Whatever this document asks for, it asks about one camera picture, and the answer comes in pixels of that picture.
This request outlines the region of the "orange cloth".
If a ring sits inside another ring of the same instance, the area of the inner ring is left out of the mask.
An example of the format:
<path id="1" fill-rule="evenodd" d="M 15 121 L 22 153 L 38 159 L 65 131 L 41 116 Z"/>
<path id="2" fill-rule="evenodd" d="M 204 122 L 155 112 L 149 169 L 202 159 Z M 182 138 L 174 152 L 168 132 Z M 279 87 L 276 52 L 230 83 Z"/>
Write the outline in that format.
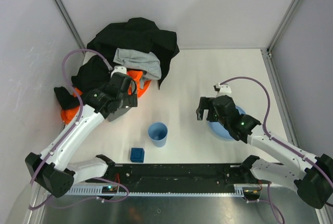
<path id="1" fill-rule="evenodd" d="M 143 75 L 144 72 L 142 70 L 128 70 L 127 75 L 129 75 L 131 78 L 134 79 L 134 81 L 137 84 L 137 97 L 140 98 L 148 89 L 151 80 L 143 81 Z M 74 116 L 77 114 L 77 112 L 80 109 L 79 101 L 76 100 L 76 94 L 73 93 L 70 98 L 74 98 L 74 104 L 73 106 L 69 106 L 68 109 L 62 109 L 61 110 L 61 118 L 63 122 L 67 125 L 70 123 L 70 121 L 74 118 Z"/>

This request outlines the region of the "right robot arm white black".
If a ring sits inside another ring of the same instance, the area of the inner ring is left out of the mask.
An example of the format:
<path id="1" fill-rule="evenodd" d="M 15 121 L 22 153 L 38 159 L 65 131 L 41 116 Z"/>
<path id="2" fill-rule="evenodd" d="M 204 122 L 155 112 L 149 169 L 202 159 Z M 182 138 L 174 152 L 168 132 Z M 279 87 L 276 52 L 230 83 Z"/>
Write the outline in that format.
<path id="1" fill-rule="evenodd" d="M 197 119 L 203 119 L 208 111 L 207 121 L 217 122 L 236 141 L 256 147 L 274 157 L 279 164 L 273 164 L 257 156 L 249 156 L 242 169 L 259 180 L 282 185 L 294 192 L 309 206 L 321 209 L 332 196 L 332 158 L 302 151 L 296 146 L 279 141 L 250 115 L 241 114 L 233 99 L 228 95 L 201 97 L 196 110 Z"/>

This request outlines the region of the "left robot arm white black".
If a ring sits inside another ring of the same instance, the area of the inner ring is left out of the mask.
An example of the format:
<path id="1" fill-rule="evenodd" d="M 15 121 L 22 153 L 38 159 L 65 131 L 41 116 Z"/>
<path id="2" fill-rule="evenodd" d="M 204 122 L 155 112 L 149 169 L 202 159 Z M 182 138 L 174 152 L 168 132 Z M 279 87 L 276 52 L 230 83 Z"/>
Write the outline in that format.
<path id="1" fill-rule="evenodd" d="M 59 136 L 39 154 L 30 153 L 25 164 L 32 182 L 55 198 L 65 195 L 73 185 L 103 177 L 112 164 L 105 155 L 72 164 L 71 157 L 87 136 L 120 109 L 137 106 L 137 84 L 126 73 L 115 72 L 110 81 L 83 96 L 83 104 Z"/>

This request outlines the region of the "light grey cloth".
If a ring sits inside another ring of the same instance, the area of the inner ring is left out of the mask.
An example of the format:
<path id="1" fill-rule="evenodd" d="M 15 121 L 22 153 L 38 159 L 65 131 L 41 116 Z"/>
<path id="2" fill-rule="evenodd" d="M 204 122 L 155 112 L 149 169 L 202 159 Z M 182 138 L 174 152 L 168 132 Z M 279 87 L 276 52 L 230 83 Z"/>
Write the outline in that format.
<path id="1" fill-rule="evenodd" d="M 129 69 L 142 70 L 146 80 L 159 80 L 162 77 L 160 60 L 152 52 L 117 48 L 113 62 Z"/>

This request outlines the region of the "black cloth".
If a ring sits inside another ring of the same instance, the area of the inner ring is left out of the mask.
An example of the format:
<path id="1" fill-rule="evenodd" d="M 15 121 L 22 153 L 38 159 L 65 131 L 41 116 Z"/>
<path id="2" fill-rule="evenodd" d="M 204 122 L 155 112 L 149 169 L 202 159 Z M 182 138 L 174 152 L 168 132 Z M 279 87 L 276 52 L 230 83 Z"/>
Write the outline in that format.
<path id="1" fill-rule="evenodd" d="M 162 71 L 159 85 L 169 73 L 172 58 L 180 52 L 175 32 L 160 30 L 153 21 L 145 18 L 111 23 L 96 34 L 87 47 L 102 54 L 113 67 L 116 65 L 113 58 L 117 48 L 154 53 L 160 60 Z M 109 80 L 108 68 L 98 55 L 91 57 L 79 68 L 78 74 L 71 77 L 73 86 L 82 93 L 87 93 Z"/>

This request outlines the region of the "blue plastic bowl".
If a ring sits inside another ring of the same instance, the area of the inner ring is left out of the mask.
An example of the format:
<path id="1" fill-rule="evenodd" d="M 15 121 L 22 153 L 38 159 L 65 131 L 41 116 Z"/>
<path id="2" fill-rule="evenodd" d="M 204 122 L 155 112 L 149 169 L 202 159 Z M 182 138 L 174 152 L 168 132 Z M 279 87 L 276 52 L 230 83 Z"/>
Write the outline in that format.
<path id="1" fill-rule="evenodd" d="M 221 125 L 219 122 L 209 122 L 208 126 L 210 130 L 218 136 L 220 139 L 233 140 L 234 138 L 229 134 L 229 132 Z"/>

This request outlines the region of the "blue plastic cup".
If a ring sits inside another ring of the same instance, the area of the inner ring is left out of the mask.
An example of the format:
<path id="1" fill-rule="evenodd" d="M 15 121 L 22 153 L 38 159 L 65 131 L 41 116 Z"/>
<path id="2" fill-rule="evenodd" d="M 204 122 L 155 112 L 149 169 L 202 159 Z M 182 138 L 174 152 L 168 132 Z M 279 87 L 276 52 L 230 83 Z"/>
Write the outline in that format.
<path id="1" fill-rule="evenodd" d="M 148 136 L 156 147 L 164 147 L 168 137 L 168 128 L 164 123 L 155 122 L 148 128 Z"/>

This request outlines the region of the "blue cube block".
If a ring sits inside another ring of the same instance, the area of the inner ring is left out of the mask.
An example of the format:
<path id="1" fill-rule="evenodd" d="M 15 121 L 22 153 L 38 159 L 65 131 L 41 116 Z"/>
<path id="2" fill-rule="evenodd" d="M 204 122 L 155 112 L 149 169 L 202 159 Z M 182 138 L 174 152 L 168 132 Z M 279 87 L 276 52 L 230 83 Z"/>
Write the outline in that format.
<path id="1" fill-rule="evenodd" d="M 145 151 L 143 148 L 133 147 L 131 148 L 130 161 L 133 163 L 143 163 L 145 157 Z"/>

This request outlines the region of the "right aluminium frame post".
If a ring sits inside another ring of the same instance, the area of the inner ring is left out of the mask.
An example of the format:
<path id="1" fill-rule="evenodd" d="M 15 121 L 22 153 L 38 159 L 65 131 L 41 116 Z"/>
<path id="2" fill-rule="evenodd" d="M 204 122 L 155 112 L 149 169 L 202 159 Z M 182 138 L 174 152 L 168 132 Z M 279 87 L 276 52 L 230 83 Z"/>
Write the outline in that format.
<path id="1" fill-rule="evenodd" d="M 287 25 L 290 23 L 292 20 L 293 16 L 295 15 L 298 7 L 300 6 L 302 0 L 292 0 L 291 3 L 289 4 L 286 13 L 284 14 L 280 24 L 277 27 L 277 30 L 275 31 L 272 39 L 270 40 L 266 51 L 269 56 L 272 55 L 272 51 L 277 44 L 278 40 L 282 36 L 283 32 L 285 31 Z"/>

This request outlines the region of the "aluminium frame post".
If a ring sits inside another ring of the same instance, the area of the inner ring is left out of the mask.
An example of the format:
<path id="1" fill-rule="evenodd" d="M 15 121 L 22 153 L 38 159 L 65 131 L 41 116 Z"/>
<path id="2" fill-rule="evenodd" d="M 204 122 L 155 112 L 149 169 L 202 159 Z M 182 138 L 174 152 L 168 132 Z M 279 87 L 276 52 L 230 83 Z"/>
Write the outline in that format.
<path id="1" fill-rule="evenodd" d="M 295 15 L 298 7 L 300 6 L 302 0 L 292 0 L 291 3 L 289 4 L 286 13 L 284 14 L 280 24 L 277 27 L 277 30 L 275 31 L 272 39 L 270 40 L 266 51 L 269 56 L 272 55 L 272 51 L 277 44 L 278 40 L 282 36 L 283 32 L 285 31 L 287 25 L 290 23 L 292 20 L 293 16 Z"/>
<path id="2" fill-rule="evenodd" d="M 73 36 L 74 40 L 76 41 L 79 48 L 85 48 L 85 45 L 68 13 L 68 10 L 65 7 L 65 4 L 62 0 L 52 0 L 59 11 L 62 19 L 64 20 L 67 28 L 69 29 L 71 35 Z"/>

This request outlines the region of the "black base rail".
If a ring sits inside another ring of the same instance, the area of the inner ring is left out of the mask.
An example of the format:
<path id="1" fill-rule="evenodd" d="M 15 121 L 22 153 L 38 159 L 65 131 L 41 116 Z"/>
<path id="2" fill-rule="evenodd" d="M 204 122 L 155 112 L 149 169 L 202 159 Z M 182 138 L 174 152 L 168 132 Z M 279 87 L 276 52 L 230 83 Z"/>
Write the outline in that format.
<path id="1" fill-rule="evenodd" d="M 115 164 L 103 179 L 144 192 L 228 192 L 235 184 L 257 184 L 238 164 Z"/>

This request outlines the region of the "left aluminium frame post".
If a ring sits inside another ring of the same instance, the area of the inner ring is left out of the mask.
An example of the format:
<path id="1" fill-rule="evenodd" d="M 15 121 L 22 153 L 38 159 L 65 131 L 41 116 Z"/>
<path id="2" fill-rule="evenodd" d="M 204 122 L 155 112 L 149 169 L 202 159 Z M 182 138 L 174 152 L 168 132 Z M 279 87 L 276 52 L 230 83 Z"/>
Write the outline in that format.
<path id="1" fill-rule="evenodd" d="M 65 4 L 62 0 L 52 0 L 59 11 L 62 19 L 64 20 L 67 28 L 69 29 L 71 35 L 73 36 L 74 40 L 76 41 L 79 48 L 85 48 L 85 45 L 68 13 L 68 10 L 65 7 Z"/>

